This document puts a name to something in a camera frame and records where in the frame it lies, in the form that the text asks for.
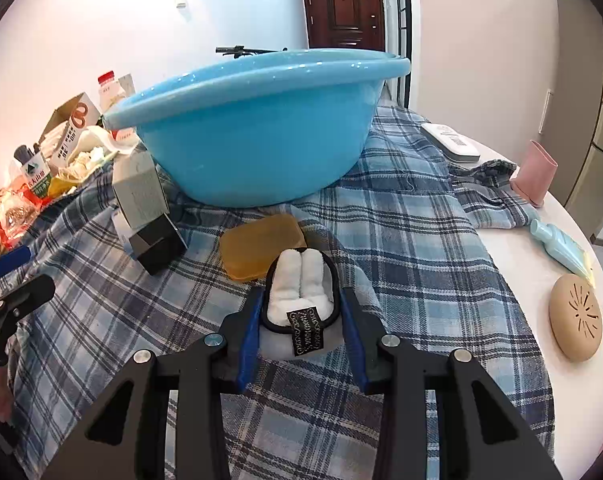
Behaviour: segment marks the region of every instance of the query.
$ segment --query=blue plastic basin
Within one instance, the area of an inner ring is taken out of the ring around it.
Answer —
[[[136,126],[187,195],[251,207],[313,193],[357,161],[385,79],[408,59],[311,49],[242,57],[168,79],[104,114]]]

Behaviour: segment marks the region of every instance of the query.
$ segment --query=cabinet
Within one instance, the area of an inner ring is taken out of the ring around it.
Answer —
[[[590,0],[557,0],[559,59],[541,144],[550,192],[587,237],[603,237],[603,19]]]

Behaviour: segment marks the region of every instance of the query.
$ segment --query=black tag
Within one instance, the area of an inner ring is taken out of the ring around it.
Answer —
[[[324,348],[324,329],[316,306],[293,310],[286,315],[293,329],[293,351],[296,356]]]

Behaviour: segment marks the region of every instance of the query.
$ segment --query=white towel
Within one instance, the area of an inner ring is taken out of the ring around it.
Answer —
[[[321,320],[333,312],[323,286],[324,260],[315,249],[303,253],[287,249],[279,256],[268,301],[268,320],[279,326],[290,326],[288,312],[317,307]]]
[[[318,250],[306,249],[301,254],[301,291],[300,296],[306,298],[317,307],[321,320],[328,319],[333,313],[333,303],[328,299],[324,289],[324,258]]]

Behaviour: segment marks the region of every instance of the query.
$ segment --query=plaid blanket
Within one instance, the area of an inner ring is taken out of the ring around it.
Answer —
[[[0,282],[6,291],[45,272],[57,287],[53,300],[22,322],[11,366],[13,422],[21,435],[16,457],[27,476],[42,474],[135,351],[184,349],[242,306],[249,285],[226,277],[220,235],[276,212],[297,218],[307,244],[330,254],[343,285],[355,287],[389,331],[428,351],[468,348],[552,453],[552,391],[541,354],[473,228],[489,218],[502,227],[521,225],[532,213],[511,195],[504,198],[499,179],[491,190],[481,172],[451,175],[419,132],[422,122],[406,110],[380,107],[355,167],[292,203],[205,206],[162,174],[188,250],[156,276],[122,251],[115,234],[112,169],[46,209],[24,237],[34,259]],[[260,358],[245,394],[222,402],[234,479],[371,477],[382,398],[358,392],[343,346],[294,362]],[[173,399],[167,478],[174,473],[175,408]],[[429,397],[429,478],[438,474],[435,413]]]

